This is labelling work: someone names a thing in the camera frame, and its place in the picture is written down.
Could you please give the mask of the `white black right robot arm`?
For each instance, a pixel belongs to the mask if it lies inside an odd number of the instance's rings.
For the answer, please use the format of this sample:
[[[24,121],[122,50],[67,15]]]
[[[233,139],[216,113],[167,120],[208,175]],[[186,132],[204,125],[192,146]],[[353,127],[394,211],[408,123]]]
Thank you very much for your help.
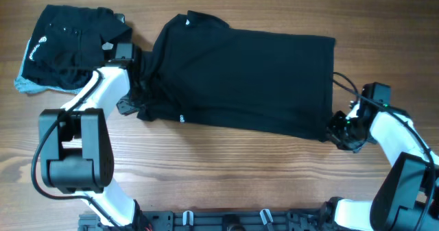
[[[338,148],[358,152],[378,144],[391,170],[371,201],[333,197],[319,214],[319,226],[336,230],[437,230],[438,156],[400,112],[337,112],[329,135]]]

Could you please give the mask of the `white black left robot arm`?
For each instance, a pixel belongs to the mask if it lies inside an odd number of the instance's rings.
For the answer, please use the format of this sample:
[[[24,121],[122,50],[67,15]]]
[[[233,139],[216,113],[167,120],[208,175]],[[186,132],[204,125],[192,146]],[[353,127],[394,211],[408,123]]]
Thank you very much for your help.
[[[150,230],[136,200],[116,179],[106,120],[130,92],[141,50],[119,43],[112,59],[93,68],[86,86],[59,109],[39,116],[39,144],[31,165],[34,188],[54,200],[80,199],[106,230]]]

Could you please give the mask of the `black t-shirt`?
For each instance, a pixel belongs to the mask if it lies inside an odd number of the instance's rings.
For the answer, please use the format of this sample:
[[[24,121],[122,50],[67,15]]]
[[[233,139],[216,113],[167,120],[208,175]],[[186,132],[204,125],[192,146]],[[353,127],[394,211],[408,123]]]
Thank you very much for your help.
[[[168,119],[325,141],[335,39],[234,29],[188,11],[143,53],[144,121]]]

